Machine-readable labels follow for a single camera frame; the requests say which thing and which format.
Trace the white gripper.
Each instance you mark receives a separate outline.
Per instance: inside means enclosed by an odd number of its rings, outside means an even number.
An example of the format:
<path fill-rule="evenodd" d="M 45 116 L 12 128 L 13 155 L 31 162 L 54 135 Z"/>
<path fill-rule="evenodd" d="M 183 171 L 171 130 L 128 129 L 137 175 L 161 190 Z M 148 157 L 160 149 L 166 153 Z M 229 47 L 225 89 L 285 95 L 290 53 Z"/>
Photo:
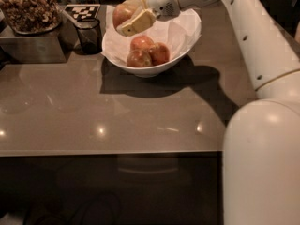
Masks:
<path fill-rule="evenodd" d="M 156 21 L 156 16 L 177 17 L 180 14 L 178 0 L 128 0 L 127 2 L 141 9 L 116 28 L 116 31 L 124 37 L 132 37 L 151 28 Z"/>

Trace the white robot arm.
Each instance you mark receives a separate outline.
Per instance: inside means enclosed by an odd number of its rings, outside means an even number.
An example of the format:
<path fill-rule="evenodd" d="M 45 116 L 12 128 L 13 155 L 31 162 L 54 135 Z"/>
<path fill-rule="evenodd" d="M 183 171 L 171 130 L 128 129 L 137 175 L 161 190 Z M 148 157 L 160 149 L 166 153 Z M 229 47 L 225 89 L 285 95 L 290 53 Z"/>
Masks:
<path fill-rule="evenodd" d="M 257 99 L 239 109 L 223 143 L 224 225 L 300 225 L 300 58 L 260 0 L 220 0 Z M 129 37 L 205 0 L 127 0 Z"/>

